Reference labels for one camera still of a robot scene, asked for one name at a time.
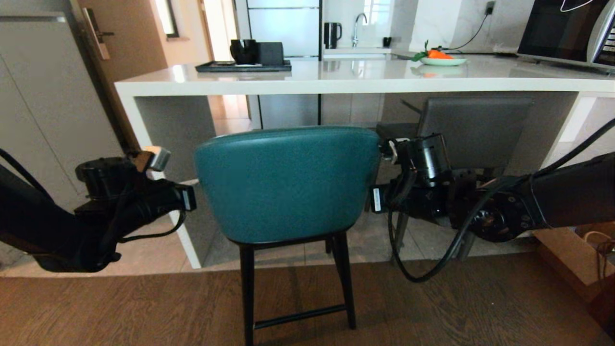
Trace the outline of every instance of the door handle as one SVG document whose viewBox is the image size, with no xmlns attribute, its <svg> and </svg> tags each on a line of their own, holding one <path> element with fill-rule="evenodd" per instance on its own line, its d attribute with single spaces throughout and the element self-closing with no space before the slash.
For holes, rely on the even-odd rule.
<svg viewBox="0 0 615 346">
<path fill-rule="evenodd" d="M 107 45 L 103 38 L 105 36 L 115 36 L 112 32 L 102 32 L 98 29 L 98 23 L 96 17 L 94 17 L 94 11 L 91 8 L 83 7 L 83 16 L 85 18 L 85 24 L 87 25 L 87 31 L 92 35 L 93 44 L 96 46 L 101 60 L 109 60 L 111 56 L 107 50 Z"/>
</svg>

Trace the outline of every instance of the wooden floor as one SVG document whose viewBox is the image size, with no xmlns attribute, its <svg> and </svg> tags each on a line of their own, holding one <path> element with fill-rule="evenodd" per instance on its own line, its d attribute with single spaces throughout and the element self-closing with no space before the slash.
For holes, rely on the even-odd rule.
<svg viewBox="0 0 615 346">
<path fill-rule="evenodd" d="M 412 262 L 424 270 L 432 262 Z M 256 331 L 259 345 L 612 345 L 535 253 L 474 257 L 411 284 L 388 263 L 352 266 L 344 313 Z M 0 278 L 3 345 L 241 345 L 239 272 Z M 335 267 L 256 271 L 256 317 L 342 302 Z"/>
</svg>

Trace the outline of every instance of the stool footrest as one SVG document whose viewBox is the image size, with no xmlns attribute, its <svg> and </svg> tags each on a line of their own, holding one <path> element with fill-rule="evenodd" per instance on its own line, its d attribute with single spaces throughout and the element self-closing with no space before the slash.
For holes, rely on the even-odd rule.
<svg viewBox="0 0 615 346">
<path fill-rule="evenodd" d="M 271 320 L 258 321 L 254 324 L 254 329 L 271 327 L 271 326 L 275 326 L 275 325 L 282 324 L 282 323 L 304 320 L 306 318 L 322 316 L 328 313 L 340 312 L 340 311 L 345 311 L 345 310 L 346 310 L 346 306 L 344 304 L 340 304 L 340 305 L 334 305 L 332 307 L 320 308 L 316 310 L 295 313 L 293 315 L 272 318 Z"/>
</svg>

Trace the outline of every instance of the power outlet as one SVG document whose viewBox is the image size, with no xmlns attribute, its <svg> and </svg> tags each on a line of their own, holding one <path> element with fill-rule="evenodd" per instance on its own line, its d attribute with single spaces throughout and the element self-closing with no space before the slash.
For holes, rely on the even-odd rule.
<svg viewBox="0 0 615 346">
<path fill-rule="evenodd" d="M 487 6 L 485 7 L 485 15 L 493 14 L 493 8 L 496 7 L 495 1 L 488 1 Z"/>
</svg>

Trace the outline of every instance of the faucet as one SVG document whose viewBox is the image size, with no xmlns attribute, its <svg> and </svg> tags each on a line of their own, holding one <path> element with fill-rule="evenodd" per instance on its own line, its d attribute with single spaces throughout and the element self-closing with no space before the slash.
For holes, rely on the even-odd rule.
<svg viewBox="0 0 615 346">
<path fill-rule="evenodd" d="M 365 24 L 367 24 L 367 16 L 363 12 L 359 13 L 357 19 L 354 20 L 354 35 L 352 35 L 352 48 L 356 47 L 357 43 L 359 43 L 359 38 L 357 37 L 357 24 L 359 23 L 359 18 L 361 18 L 361 16 L 363 16 L 363 18 L 365 19 Z"/>
</svg>

